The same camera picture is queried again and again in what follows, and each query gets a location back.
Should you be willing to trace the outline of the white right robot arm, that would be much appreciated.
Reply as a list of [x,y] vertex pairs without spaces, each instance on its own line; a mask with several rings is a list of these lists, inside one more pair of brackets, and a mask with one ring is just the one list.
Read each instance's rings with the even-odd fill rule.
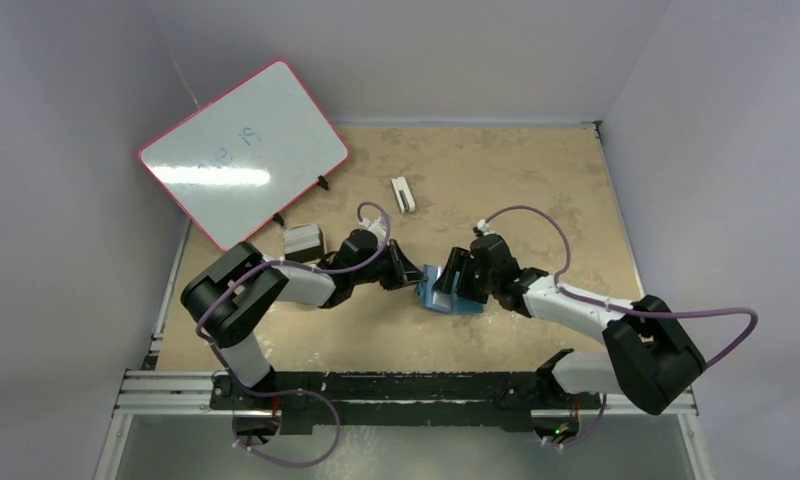
[[493,298],[507,311],[552,321],[601,343],[602,352],[561,351],[541,367],[537,392],[552,407],[576,394],[619,394],[658,415],[707,369],[660,298],[647,295],[617,305],[569,288],[545,270],[520,266],[498,234],[453,248],[429,290],[437,299],[480,305]]

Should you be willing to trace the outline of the blue card holder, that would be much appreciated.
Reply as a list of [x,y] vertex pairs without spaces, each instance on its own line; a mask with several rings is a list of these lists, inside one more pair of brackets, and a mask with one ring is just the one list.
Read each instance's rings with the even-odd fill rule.
[[418,284],[415,293],[422,308],[450,315],[473,315],[484,311],[484,304],[458,296],[459,276],[454,280],[450,294],[444,294],[435,288],[435,281],[443,268],[435,265],[424,265],[426,280]]

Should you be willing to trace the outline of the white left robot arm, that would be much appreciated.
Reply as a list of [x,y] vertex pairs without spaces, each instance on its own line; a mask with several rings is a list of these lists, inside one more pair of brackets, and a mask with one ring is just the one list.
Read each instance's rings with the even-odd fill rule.
[[273,399],[274,369],[254,330],[277,302],[322,309],[348,300],[355,287],[376,283],[386,291],[426,279],[391,238],[383,220],[364,222],[316,264],[264,255],[240,242],[191,280],[180,303],[237,382],[235,395],[248,408]]

